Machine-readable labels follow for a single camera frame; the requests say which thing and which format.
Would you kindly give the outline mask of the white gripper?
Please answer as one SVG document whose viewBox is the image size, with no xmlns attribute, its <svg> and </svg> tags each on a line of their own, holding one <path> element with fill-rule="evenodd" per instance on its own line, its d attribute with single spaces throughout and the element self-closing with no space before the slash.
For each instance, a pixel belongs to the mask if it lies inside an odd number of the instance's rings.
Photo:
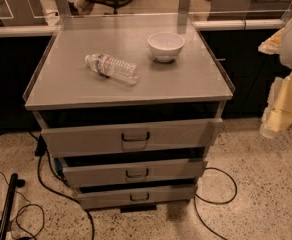
<svg viewBox="0 0 292 240">
<path fill-rule="evenodd" d="M 279 54 L 284 29 L 275 32 L 262 42 L 258 51 L 267 55 Z M 259 133 L 268 139 L 280 136 L 292 124 L 292 72 L 284 79 L 276 77 L 268 96 L 268 106 L 264 110 Z"/>
</svg>

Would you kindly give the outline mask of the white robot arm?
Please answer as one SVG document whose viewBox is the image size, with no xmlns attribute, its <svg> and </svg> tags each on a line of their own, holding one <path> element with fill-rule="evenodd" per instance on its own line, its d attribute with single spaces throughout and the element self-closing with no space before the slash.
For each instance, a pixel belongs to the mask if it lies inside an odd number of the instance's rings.
<svg viewBox="0 0 292 240">
<path fill-rule="evenodd" d="M 286 25 L 260 44 L 258 50 L 278 54 L 280 63 L 291 70 L 285 78 L 276 77 L 271 85 L 260 134 L 273 139 L 292 124 L 292 17 Z"/>
</svg>

